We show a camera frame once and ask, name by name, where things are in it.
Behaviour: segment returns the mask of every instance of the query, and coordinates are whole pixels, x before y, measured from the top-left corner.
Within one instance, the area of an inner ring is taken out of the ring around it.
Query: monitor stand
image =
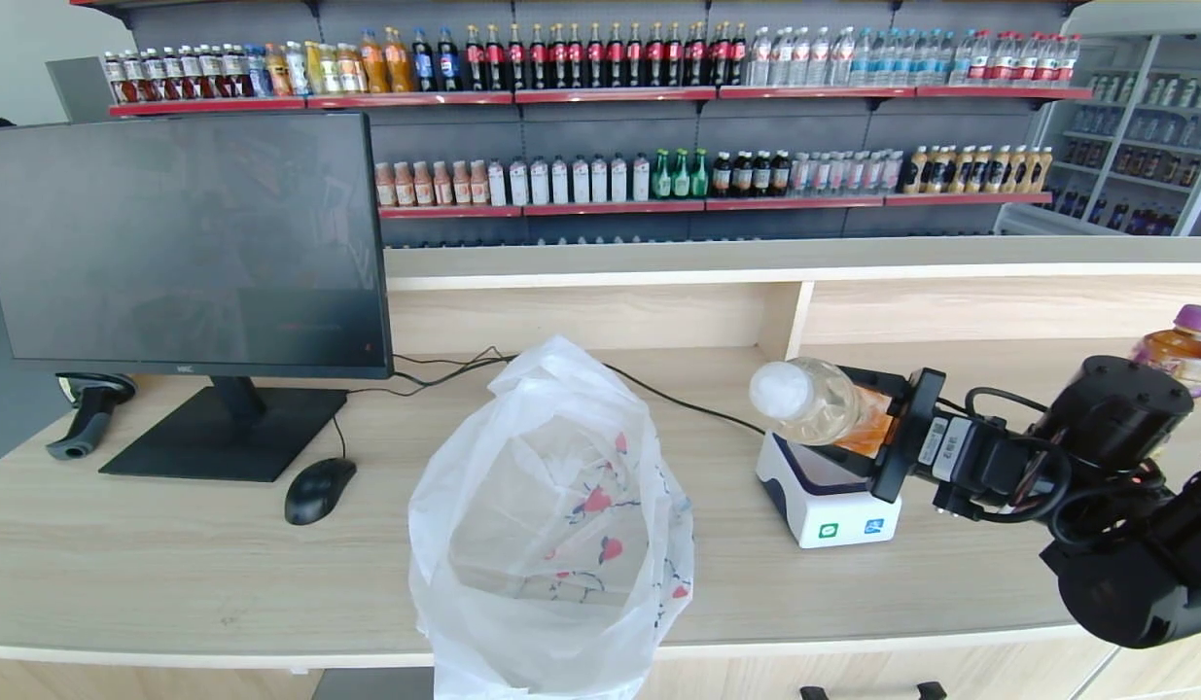
[[[343,389],[253,389],[214,376],[102,473],[275,481],[345,405]]]

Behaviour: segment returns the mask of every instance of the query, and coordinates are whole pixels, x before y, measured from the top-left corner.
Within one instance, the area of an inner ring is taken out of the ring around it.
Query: robotic arm
[[[1201,632],[1201,473],[1175,495],[1152,454],[1191,411],[1172,377],[1110,355],[1086,359],[1050,406],[987,387],[964,406],[946,376],[843,367],[892,399],[874,457],[813,447],[892,502],[907,475],[938,485],[933,504],[974,521],[1036,521],[1054,540],[1040,558],[1070,614],[1095,636],[1143,648]],[[1041,412],[1016,433],[974,409],[999,396]]]

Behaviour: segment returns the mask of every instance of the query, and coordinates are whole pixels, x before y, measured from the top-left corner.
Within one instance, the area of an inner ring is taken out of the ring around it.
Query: plastic bag
[[[436,698],[634,698],[694,575],[647,405],[560,336],[488,388],[410,499]]]

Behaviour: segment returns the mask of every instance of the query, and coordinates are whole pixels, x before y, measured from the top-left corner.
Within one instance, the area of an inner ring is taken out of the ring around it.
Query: computer monitor
[[[274,481],[346,393],[250,376],[392,375],[371,172],[364,115],[0,130],[13,363],[210,376],[101,471]]]

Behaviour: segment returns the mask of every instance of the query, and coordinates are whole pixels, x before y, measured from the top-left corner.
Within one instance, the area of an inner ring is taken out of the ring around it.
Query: green glass bottle
[[[674,195],[674,178],[670,177],[670,151],[657,148],[657,168],[652,173],[652,196],[668,199]]]
[[[691,197],[704,199],[707,196],[707,151],[697,148],[694,156],[697,164],[694,164],[694,173],[691,173]]]
[[[691,169],[688,167],[686,148],[679,148],[679,167],[674,173],[674,196],[676,199],[686,199],[691,195]]]

